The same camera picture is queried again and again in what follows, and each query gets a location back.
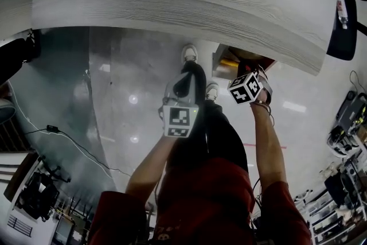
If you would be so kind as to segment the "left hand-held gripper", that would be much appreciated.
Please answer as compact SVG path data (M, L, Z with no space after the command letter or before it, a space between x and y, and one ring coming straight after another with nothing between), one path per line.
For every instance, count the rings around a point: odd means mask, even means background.
M187 138L194 126L199 107L196 104L196 79L189 72L171 80L165 89L158 114L167 137Z

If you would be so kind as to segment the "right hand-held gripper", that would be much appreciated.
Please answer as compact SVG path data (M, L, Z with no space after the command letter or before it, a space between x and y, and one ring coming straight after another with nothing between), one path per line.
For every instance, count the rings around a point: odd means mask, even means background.
M228 84L228 92L237 104L259 101L262 90L265 90L267 94L265 103L270 104L273 90L264 69L259 65L254 67L239 65L237 77Z

